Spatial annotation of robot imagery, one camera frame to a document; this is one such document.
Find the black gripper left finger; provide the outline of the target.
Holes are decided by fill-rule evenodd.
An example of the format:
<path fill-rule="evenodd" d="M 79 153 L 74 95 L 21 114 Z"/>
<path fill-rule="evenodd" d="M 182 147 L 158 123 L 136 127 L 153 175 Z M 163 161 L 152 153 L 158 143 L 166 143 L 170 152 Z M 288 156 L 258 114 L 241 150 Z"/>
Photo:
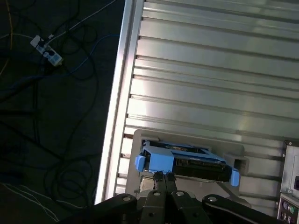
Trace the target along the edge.
<path fill-rule="evenodd" d="M 60 224 L 150 224 L 164 222 L 166 190 L 164 174 L 153 175 L 155 189 L 136 198 L 123 193 L 59 221 Z"/>

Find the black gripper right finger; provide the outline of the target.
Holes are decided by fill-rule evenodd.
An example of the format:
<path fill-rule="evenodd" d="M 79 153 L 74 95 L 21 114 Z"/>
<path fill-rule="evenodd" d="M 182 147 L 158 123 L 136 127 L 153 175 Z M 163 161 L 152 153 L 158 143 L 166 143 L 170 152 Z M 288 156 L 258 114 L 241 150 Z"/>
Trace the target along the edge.
<path fill-rule="evenodd" d="M 210 194 L 202 201 L 177 190 L 173 173 L 166 174 L 166 186 L 182 224 L 282 224 L 283 221 L 263 214 L 230 199 Z"/>

